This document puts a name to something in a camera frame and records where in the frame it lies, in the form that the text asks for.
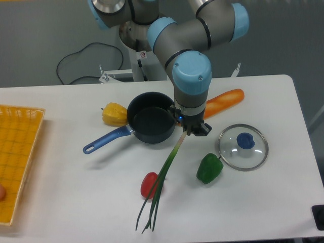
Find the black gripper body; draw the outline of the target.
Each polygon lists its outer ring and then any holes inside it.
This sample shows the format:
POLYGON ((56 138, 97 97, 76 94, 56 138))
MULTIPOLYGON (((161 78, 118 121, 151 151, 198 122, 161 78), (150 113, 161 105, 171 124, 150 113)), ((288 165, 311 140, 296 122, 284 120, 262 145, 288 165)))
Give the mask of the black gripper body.
POLYGON ((176 109, 175 105, 171 105, 170 107, 175 108, 176 113, 176 124, 180 125, 183 128, 183 131, 187 132, 188 134, 193 134, 193 129, 196 128, 198 125, 204 122, 204 112, 205 110, 201 111, 195 115, 186 115, 180 111, 180 109, 176 109))

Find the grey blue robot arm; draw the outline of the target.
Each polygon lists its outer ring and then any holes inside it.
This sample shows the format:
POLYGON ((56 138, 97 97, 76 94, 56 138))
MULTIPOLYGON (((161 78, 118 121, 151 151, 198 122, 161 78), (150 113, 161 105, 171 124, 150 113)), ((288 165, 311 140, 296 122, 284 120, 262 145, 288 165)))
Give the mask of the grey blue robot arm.
POLYGON ((195 17, 182 24, 163 16, 158 1, 89 1, 98 25, 119 27, 130 50, 151 52, 174 86, 172 113, 189 135, 206 136, 204 122, 212 79, 204 51, 244 36, 250 25, 245 7, 228 1, 190 1, 195 17))

